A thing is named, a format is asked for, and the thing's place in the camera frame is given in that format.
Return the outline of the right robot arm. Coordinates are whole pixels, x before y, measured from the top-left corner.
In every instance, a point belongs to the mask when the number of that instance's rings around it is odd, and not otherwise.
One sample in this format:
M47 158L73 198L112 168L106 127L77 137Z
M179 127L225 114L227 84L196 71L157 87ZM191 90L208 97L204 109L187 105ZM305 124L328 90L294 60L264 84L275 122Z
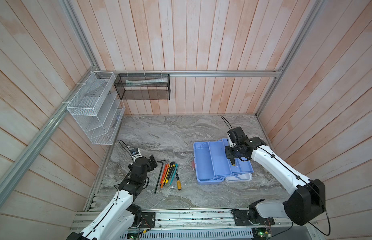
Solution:
M326 211L326 188L319 179L311 180L275 154L258 137L239 142L229 140L225 147L227 158L233 162L253 160L271 173L289 194L287 200L258 200L249 206L250 221L267 218L289 218L303 226Z

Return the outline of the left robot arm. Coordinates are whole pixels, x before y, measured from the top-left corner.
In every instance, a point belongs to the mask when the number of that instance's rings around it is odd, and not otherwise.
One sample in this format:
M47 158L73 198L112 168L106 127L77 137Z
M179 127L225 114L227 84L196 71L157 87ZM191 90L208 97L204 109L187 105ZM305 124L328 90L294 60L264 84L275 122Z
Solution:
M157 168L154 156L135 155L129 173L116 187L116 194L104 210L80 233L72 232L68 240L119 240L129 228L141 228L141 207L133 202L148 186L147 173Z

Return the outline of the blue tool box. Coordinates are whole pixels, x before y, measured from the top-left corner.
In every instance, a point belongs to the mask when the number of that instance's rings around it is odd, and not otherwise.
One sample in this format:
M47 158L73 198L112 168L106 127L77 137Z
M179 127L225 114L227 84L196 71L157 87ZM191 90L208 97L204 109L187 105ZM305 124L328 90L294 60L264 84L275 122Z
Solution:
M254 170L250 162L235 159L236 164L233 166L227 159L225 147L228 146L228 139L193 144L194 163L199 185L250 182L253 179Z

